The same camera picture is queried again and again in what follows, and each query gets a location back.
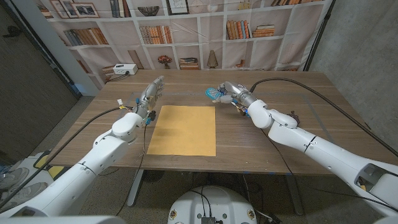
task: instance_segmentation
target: bookshelf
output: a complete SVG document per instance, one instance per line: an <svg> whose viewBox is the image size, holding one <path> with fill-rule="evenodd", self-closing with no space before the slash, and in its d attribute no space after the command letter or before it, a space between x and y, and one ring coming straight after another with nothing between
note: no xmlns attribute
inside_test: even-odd
<svg viewBox="0 0 398 224"><path fill-rule="evenodd" d="M215 51L217 69L223 70L284 70L298 68L305 63L315 40L316 30L332 0L304 4L271 6L273 0L252 2L251 9L238 10L240 0L214 0L216 12L170 16L166 0L127 0L131 17L113 18L109 0L93 1L100 18L61 19L49 0L41 0L54 18L47 19L59 36L67 41L63 30L100 28L109 45L67 46L77 60L84 62L100 89L105 80L101 68L115 63L134 63L129 55L135 50L145 69L163 69L157 61L160 55L173 59L171 69L180 69L178 60L184 57L198 58L202 70L209 70L207 60ZM160 6L156 16L145 17L138 11L142 6ZM259 25L275 25L272 37L229 40L226 23L229 20L248 21L251 29ZM145 44L140 26L170 26L172 44ZM243 67L235 67L245 59Z"/></svg>

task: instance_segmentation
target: white robot body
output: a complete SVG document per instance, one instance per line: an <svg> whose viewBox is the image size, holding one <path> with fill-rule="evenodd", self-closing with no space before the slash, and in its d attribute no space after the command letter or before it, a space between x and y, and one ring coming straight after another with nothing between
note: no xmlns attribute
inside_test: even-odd
<svg viewBox="0 0 398 224"><path fill-rule="evenodd" d="M231 189L219 186L204 186L193 189L202 193L209 200L211 215L215 221L230 224L257 224L256 215L252 205L240 194ZM188 191L177 199L172 205L168 217L168 224L191 223L201 224L205 206L206 217L210 216L208 202L200 194Z"/></svg>

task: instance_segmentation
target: concrete wall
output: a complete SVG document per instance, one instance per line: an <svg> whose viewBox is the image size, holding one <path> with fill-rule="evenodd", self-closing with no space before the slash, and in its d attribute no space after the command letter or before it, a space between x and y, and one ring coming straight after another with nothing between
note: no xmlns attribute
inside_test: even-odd
<svg viewBox="0 0 398 224"><path fill-rule="evenodd" d="M310 71L324 72L398 151L398 1L336 0Z"/></svg>

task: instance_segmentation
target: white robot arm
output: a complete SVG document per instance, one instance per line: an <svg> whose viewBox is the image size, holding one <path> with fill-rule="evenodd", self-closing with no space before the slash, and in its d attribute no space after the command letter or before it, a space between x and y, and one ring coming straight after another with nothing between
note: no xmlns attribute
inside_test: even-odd
<svg viewBox="0 0 398 224"><path fill-rule="evenodd" d="M41 217L78 215L96 176L120 160L126 154L128 145L136 140L137 130L148 119L154 119L151 111L161 96L163 79L161 76L153 81L142 93L137 106L117 120L112 129L95 139L92 150L77 164L38 196L3 212L0 218L18 213Z"/></svg>
<svg viewBox="0 0 398 224"><path fill-rule="evenodd" d="M268 110L265 102L258 100L240 84L224 82L217 90L221 94L215 96L213 93L215 101L234 104L247 113L258 128L271 127L268 136L273 141L305 153L337 175L359 196L398 208L398 166L357 156L297 127L296 119L276 110ZM388 207L365 201L384 216L398 215Z"/></svg>

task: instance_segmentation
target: black cable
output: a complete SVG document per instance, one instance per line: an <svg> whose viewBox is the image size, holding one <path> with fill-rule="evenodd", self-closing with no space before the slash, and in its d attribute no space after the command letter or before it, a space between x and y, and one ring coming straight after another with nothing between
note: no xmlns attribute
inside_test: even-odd
<svg viewBox="0 0 398 224"><path fill-rule="evenodd" d="M67 146L67 144L69 144L85 127L87 127L91 122L93 122L95 119L99 118L100 116L116 110L120 110L120 108L113 108L104 111L99 115L95 116L94 118L91 118L89 121L87 121L85 125L83 125L75 134L73 134L65 143L63 143L63 145L39 169L37 169L33 175L31 175L27 180L25 180L17 189L15 189L15 191L9 194L6 197L6 199L4 199L0 203L0 208L2 208L8 201L11 200L11 198L13 198L13 196L15 196L22 188L24 188L27 185L27 183L29 183L35 176L37 176L37 174L39 174L40 171L42 171L55 158L55 156L57 156L62 151L62 149L65 148L65 146Z"/></svg>
<svg viewBox="0 0 398 224"><path fill-rule="evenodd" d="M108 82L115 82L115 81L120 81L122 79L124 79L125 77L127 77L128 75L121 75L119 77L116 78L111 78L110 80L108 80Z"/></svg>
<svg viewBox="0 0 398 224"><path fill-rule="evenodd" d="M110 172L110 173L108 173L108 174L98 174L98 175L100 175L100 176L104 176L104 175L110 175L110 174L113 174L113 173L115 173L116 171L118 171L119 169L116 169L116 170L114 170L114 171L112 171L112 172Z"/></svg>
<svg viewBox="0 0 398 224"><path fill-rule="evenodd" d="M203 203L203 187L204 187L204 185L202 185L202 187L201 187L200 195L201 195L201 204L203 205L203 216L206 217L205 204Z"/></svg>
<svg viewBox="0 0 398 224"><path fill-rule="evenodd" d="M206 199L207 204L209 205L209 213L210 213L210 217L211 217L211 207L210 207L210 202L209 202L209 200L207 199L207 197L204 196L203 194L199 193L199 192L194 191L194 190L189 190L189 191L195 192L196 194L200 194L201 197L202 197L202 198L201 198L202 203L203 203L203 198ZM205 206L204 206L204 204L203 204L203 216L206 217L206 215L205 215Z"/></svg>
<svg viewBox="0 0 398 224"><path fill-rule="evenodd" d="M145 133L147 132L147 126L148 126L148 124L145 124L145 127L144 127L144 149L142 150L142 157L141 157L141 161L140 161L139 166L138 166L138 170L141 168L142 161L144 160L144 155L145 155ZM132 180L132 184L136 180L136 177L137 177L137 175L134 176L134 178ZM120 212L123 210L124 205L126 204L128 198L129 198L129 194L130 194L130 192L127 193L126 199L124 200L124 202L122 204L122 207L120 207L119 211L117 212L117 214L115 216L118 216L120 214Z"/></svg>
<svg viewBox="0 0 398 224"><path fill-rule="evenodd" d="M128 77L129 74L130 74L130 72L126 71L124 75L121 75L121 76L116 77L116 78L111 78L110 80L108 80L108 82L120 81L120 80L124 79L125 77Z"/></svg>
<svg viewBox="0 0 398 224"><path fill-rule="evenodd" d="M390 152L392 152L396 157L398 157L398 152L395 151L391 146L389 146L387 143L385 143L383 140L381 140L379 137L377 137L375 134L373 134L370 130L368 130L367 128L365 128L361 123L359 123L357 120L355 120L353 117L351 117L348 113L346 113L343 109L341 109L340 107L338 107L337 105L335 105L332 101L330 101L328 98L324 97L322 94L320 94L319 92L311 89L310 87L304 85L303 83L300 83L298 81L295 80L291 80L289 78L266 78L263 80L260 80L258 82L256 82L250 89L250 92L254 92L254 89L256 88L256 86L262 82L267 82L267 81L287 81L287 82L291 82L294 83L296 85L299 85L305 89L307 89L308 91L314 93L315 95L319 96L320 98L322 98L323 100L325 100L327 103L329 103L332 107L334 107L336 110L338 110L340 113L342 113L344 116L346 116L350 121L352 121L354 124L356 124L358 127L360 127L364 132L366 132L366 134L370 135L373 139L375 139L376 141L378 141L380 144L382 144L386 149L388 149Z"/></svg>
<svg viewBox="0 0 398 224"><path fill-rule="evenodd" d="M287 165L286 160L285 160L285 158L283 157L282 153L279 151L278 147L272 142L272 140L268 137L268 135L267 135L262 129L260 129L260 130L261 130L262 133L267 137L267 139L271 142L271 144L276 148L276 150L278 151L280 157L281 157L282 160L284 161L284 163L285 163L287 169L289 170L289 172L290 172L290 173L292 174L292 176L294 177L294 180L296 181L296 183L298 183L296 176L294 175L294 173L292 172L292 170L290 169L290 167ZM388 205L388 204L382 203L382 202L378 202L377 200L373 200L373 199L370 199L370 198L362 197L362 196L359 196L359 195L344 194L344 193L339 193L339 192L332 192L332 191L328 191L328 190L317 189L317 188L311 187L311 186L309 186L309 185L307 185L307 184L303 184L303 185L305 185L306 187L308 187L308 188L310 188L310 189L317 190L317 191L320 191L320 192L325 192L325 193L329 193L329 194L336 194L336 195L344 195L344 196L349 196L349 197L355 197L355 198L360 198L360 199L369 200L369 201L371 201L371 202L378 203L378 204L383 205L383 206L385 206L385 207L387 207L387 208L390 208L391 210L394 210L394 211L398 212L398 209L392 207L391 205Z"/></svg>

